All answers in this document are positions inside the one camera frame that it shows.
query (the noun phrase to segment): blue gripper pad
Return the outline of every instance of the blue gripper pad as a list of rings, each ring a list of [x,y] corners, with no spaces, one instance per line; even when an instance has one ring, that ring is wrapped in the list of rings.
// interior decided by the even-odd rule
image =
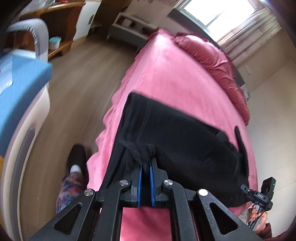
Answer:
[[[137,206],[141,203],[141,190],[142,190],[142,166],[140,166],[139,180],[138,180],[138,196],[137,196]]]
[[[150,166],[150,190],[151,190],[151,203],[152,203],[152,206],[155,207],[155,185],[154,185],[152,165]]]

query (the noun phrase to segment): window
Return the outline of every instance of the window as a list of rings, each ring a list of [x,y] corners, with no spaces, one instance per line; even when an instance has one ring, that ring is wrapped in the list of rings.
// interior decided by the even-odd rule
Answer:
[[[206,30],[214,41],[243,23],[255,10],[249,0],[184,0],[178,9]]]

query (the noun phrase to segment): hand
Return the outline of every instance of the hand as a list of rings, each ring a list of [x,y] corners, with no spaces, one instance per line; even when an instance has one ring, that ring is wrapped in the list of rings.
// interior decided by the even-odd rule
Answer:
[[[267,212],[258,213],[256,205],[253,205],[251,211],[249,212],[249,222],[254,221],[258,216],[261,217],[261,219],[258,221],[258,225],[255,230],[255,233],[257,234],[264,230],[266,227],[265,222],[267,220]]]

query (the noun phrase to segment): white cabinet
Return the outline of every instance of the white cabinet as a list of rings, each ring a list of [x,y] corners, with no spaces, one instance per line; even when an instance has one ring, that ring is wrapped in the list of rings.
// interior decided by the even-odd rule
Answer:
[[[101,1],[94,1],[94,0],[86,1],[79,15],[79,18],[76,24],[76,34],[73,40],[77,40],[87,36],[92,20],[100,4],[101,4]]]

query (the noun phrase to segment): white sock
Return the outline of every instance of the white sock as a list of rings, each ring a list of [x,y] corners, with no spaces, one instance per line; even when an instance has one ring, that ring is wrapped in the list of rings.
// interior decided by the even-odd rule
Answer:
[[[73,172],[80,172],[80,173],[82,173],[80,166],[78,166],[76,164],[74,164],[73,166],[71,166],[70,173],[73,173]]]

